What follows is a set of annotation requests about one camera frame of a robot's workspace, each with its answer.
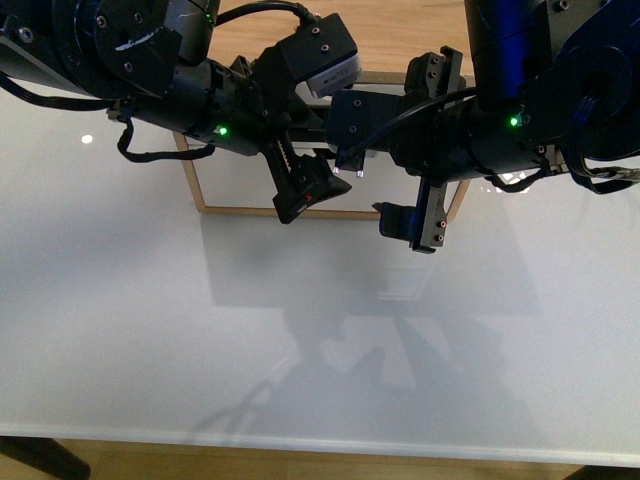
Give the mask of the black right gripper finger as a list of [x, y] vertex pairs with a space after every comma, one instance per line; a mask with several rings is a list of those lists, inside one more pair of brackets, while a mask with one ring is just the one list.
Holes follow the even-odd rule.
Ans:
[[415, 206], [376, 202], [379, 232], [383, 237], [406, 241], [416, 252], [433, 254], [444, 244], [447, 214], [444, 210], [446, 185], [421, 179]]
[[428, 52], [413, 58], [408, 65], [404, 92], [418, 92], [433, 99], [463, 88], [463, 54], [448, 46], [438, 53]]

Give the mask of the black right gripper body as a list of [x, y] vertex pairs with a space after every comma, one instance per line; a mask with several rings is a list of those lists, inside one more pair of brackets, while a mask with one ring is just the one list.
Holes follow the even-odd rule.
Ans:
[[477, 107], [471, 97], [447, 108], [424, 108], [402, 121], [388, 136], [396, 166], [435, 183], [486, 177], [488, 169], [472, 149], [472, 114]]

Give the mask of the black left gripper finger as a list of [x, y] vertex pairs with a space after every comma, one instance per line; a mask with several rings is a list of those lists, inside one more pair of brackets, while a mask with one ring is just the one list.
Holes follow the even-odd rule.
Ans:
[[344, 195], [352, 186], [337, 177], [323, 154], [298, 155], [288, 138], [261, 147], [277, 194], [273, 204], [281, 223], [290, 224], [309, 207]]
[[254, 61], [250, 61], [244, 56], [237, 56], [230, 66], [230, 69], [240, 75], [253, 74]]

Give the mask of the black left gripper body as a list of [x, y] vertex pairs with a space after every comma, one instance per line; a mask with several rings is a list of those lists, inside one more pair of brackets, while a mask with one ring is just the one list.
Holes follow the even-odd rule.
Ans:
[[217, 148], [256, 155], [310, 114], [296, 87], [276, 72], [276, 47], [240, 75], [215, 61], [179, 65], [172, 79], [172, 130]]

